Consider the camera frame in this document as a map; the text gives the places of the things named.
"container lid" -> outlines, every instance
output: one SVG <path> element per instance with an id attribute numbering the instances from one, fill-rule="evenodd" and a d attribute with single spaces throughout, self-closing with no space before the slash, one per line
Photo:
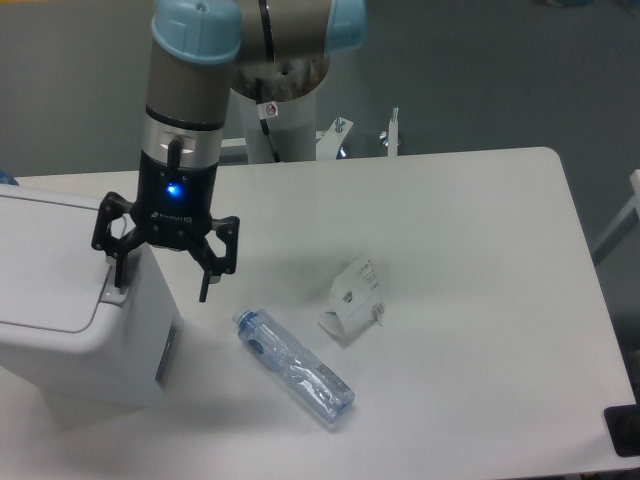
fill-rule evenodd
<path id="1" fill-rule="evenodd" d="M 19 198 L 25 191 L 0 190 L 0 328 L 80 332 L 93 320 L 109 272 L 104 253 L 90 245 L 97 208 L 42 192 Z"/>

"gray floor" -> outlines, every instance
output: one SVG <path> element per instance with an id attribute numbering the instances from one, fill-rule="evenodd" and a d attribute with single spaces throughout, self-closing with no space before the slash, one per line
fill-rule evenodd
<path id="1" fill-rule="evenodd" d="M 640 19 L 608 0 L 373 0 L 369 38 L 335 58 L 319 125 L 356 122 L 354 156 L 400 107 L 402 152 L 544 145 L 561 156 L 593 242 L 640 168 Z M 14 175 L 134 170 L 151 0 L 0 5 L 0 168 Z M 227 138 L 240 136 L 229 113 Z M 625 348 L 640 348 L 640 233 L 599 269 Z"/>

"black cable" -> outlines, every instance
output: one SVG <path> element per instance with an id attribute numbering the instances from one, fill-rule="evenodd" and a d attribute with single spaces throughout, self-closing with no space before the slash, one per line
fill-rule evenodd
<path id="1" fill-rule="evenodd" d="M 263 103 L 262 98 L 262 80 L 256 78 L 256 105 L 260 105 Z M 278 149 L 276 148 L 276 144 L 273 141 L 273 135 L 271 135 L 271 130 L 269 130 L 269 124 L 267 123 L 266 118 L 260 119 L 260 126 L 262 127 L 262 133 L 267 137 L 267 141 L 269 142 L 269 147 L 271 148 L 271 155 L 273 156 L 273 161 L 275 163 L 282 162 L 282 158 L 280 158 L 280 154 L 278 153 Z"/>

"blue led light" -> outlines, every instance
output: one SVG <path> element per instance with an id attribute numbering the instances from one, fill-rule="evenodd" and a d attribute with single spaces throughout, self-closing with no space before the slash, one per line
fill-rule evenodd
<path id="1" fill-rule="evenodd" d="M 170 183 L 169 185 L 167 185 L 167 193 L 170 197 L 179 198 L 180 196 L 182 196 L 182 187 L 180 185 L 174 185 L 173 183 Z"/>

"plastic water bottle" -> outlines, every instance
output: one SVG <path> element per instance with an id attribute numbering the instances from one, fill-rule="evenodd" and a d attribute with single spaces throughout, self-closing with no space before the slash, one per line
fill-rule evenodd
<path id="1" fill-rule="evenodd" d="M 267 312 L 236 313 L 233 321 L 240 340 L 328 423 L 353 402 L 353 391 Z"/>

